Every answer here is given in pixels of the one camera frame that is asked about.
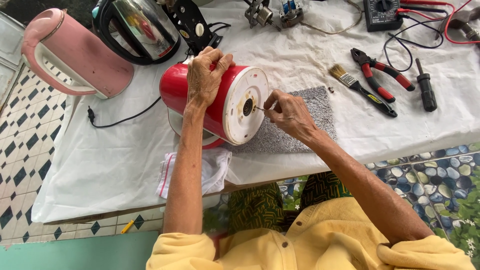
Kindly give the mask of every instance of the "kettle lid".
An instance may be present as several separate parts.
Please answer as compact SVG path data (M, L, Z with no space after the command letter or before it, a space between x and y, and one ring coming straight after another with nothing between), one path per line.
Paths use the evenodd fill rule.
M28 42L29 46L35 46L59 27L64 16L65 13L56 8L43 11L25 28L24 41Z

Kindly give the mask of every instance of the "pink electric kettle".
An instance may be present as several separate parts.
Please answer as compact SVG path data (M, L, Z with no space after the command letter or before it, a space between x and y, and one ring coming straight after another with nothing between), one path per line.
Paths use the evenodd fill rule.
M22 58L33 73L68 95L111 98L121 93L133 77L132 64L59 9L46 10L30 22L24 33ZM80 86L60 80L45 61Z

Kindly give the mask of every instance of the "tiled floor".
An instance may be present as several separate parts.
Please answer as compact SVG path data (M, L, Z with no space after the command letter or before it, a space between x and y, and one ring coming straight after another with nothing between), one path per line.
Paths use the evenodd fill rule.
M65 82L70 79L47 66ZM119 234L163 227L159 209L141 211L86 224L44 225L31 221L32 205L47 174L59 132L65 99L24 69L0 115L0 245Z
M60 72L57 76L68 82ZM0 115L0 245L159 230L163 213L141 211L86 224L32 222L32 204L55 155L66 95L25 69ZM480 269L480 143L365 165L405 199L439 236L463 249ZM299 208L306 176L279 182L284 209ZM228 195L204 211L204 232L228 223Z

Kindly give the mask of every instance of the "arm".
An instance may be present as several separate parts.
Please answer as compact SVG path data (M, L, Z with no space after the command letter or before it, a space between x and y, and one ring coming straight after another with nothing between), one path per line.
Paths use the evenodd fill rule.
M276 106L269 110L275 101ZM273 123L303 142L328 165L391 244L433 235L397 193L315 125L302 98L274 90L264 108L267 109L265 115Z
M202 128L223 73L235 65L231 54L205 48L188 66L188 100L182 135L168 189L163 233L202 233ZM216 68L209 67L217 62Z

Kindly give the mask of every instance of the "yellow shirt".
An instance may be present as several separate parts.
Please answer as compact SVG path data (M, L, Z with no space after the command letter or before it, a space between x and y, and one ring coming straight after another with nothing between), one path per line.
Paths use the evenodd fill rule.
M352 197L303 210L284 236L247 230L220 242L205 234L161 234L147 270L474 270L470 258L438 236L391 246Z

